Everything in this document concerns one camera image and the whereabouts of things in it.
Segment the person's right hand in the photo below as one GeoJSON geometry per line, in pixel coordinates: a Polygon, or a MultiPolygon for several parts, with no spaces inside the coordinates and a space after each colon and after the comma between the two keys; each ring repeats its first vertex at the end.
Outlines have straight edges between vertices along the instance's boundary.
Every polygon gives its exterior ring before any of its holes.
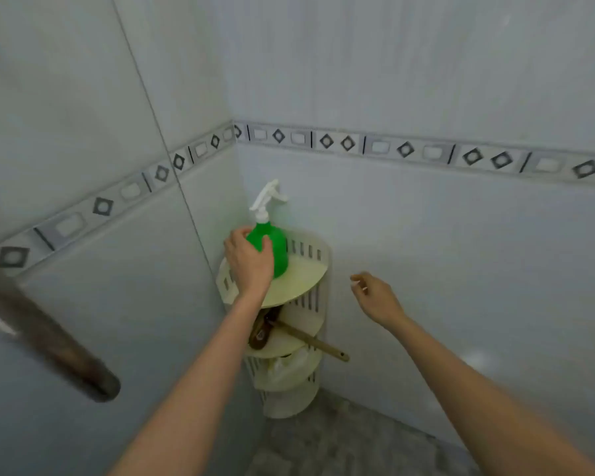
{"type": "Polygon", "coordinates": [[[377,295],[355,296],[355,299],[365,315],[388,331],[405,318],[403,306],[391,286],[380,278],[377,295]]]}

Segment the person's left hand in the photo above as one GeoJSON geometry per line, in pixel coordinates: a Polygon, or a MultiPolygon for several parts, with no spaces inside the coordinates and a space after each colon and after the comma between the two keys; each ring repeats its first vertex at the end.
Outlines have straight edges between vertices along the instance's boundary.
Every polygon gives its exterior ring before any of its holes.
{"type": "Polygon", "coordinates": [[[247,241],[251,226],[240,226],[224,240],[224,256],[242,297],[264,300],[274,272],[273,255],[262,255],[247,241]]]}

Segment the green spray bottle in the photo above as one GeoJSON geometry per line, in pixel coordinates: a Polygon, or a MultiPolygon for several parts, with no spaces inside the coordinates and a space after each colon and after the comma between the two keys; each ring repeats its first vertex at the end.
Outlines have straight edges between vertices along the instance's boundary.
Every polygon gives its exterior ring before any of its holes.
{"type": "Polygon", "coordinates": [[[254,214],[255,225],[252,231],[246,236],[254,248],[259,252],[263,248],[263,239],[269,238],[273,253],[273,278],[281,277],[288,269],[289,260],[287,252],[287,238],[282,229],[270,221],[268,204],[272,200],[286,202],[288,197],[280,193],[280,181],[274,179],[268,182],[256,197],[253,205],[249,208],[254,214]]]}

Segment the person's right forearm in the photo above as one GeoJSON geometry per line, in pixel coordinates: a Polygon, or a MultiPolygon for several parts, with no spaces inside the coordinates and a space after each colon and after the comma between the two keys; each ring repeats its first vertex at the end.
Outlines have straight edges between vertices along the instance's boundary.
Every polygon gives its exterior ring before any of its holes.
{"type": "Polygon", "coordinates": [[[486,476],[595,476],[595,463],[404,312],[388,330],[486,476]]]}

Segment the person's left forearm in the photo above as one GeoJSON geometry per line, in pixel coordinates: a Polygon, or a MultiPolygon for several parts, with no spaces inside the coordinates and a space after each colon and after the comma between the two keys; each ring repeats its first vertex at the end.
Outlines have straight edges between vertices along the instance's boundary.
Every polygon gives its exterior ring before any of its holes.
{"type": "Polygon", "coordinates": [[[266,289],[240,291],[218,330],[108,476],[202,476],[266,289]]]}

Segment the cream plastic corner shelf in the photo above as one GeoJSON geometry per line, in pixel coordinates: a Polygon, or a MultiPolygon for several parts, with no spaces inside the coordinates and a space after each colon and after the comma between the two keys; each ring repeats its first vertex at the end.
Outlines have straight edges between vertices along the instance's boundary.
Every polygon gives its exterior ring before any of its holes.
{"type": "MultiPolygon", "coordinates": [[[[288,269],[271,283],[262,309],[282,305],[294,310],[297,314],[286,321],[323,340],[329,294],[330,247],[312,232],[288,227],[282,230],[287,238],[288,269]]],[[[287,419],[296,416],[315,400],[320,389],[323,352],[309,348],[309,357],[304,366],[285,384],[277,386],[267,382],[269,359],[254,357],[248,342],[245,356],[247,370],[254,388],[259,392],[263,413],[267,418],[287,419]]]]}

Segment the white plastic bag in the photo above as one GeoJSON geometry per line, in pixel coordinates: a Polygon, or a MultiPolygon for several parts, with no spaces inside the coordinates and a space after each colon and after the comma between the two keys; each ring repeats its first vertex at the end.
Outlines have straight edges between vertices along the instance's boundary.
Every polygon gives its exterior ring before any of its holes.
{"type": "Polygon", "coordinates": [[[299,371],[309,357],[309,347],[303,346],[299,350],[285,355],[270,359],[267,367],[267,382],[271,386],[285,384],[291,379],[296,371],[299,371]]]}

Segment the dark metal pipe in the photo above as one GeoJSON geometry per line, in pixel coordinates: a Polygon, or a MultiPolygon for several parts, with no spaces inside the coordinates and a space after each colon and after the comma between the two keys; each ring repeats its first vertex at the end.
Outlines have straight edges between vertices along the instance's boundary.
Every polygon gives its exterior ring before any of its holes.
{"type": "Polygon", "coordinates": [[[0,271],[0,332],[23,345],[57,376],[97,402],[120,393],[117,376],[0,271]]]}

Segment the wooden handled brush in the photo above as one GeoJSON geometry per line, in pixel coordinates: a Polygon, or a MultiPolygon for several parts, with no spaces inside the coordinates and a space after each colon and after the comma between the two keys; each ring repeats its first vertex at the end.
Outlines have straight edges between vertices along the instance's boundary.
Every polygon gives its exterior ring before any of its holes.
{"type": "Polygon", "coordinates": [[[259,359],[284,357],[303,346],[308,346],[343,362],[350,361],[348,353],[286,321],[296,314],[294,310],[282,305],[262,309],[254,321],[248,339],[253,356],[259,359]]]}

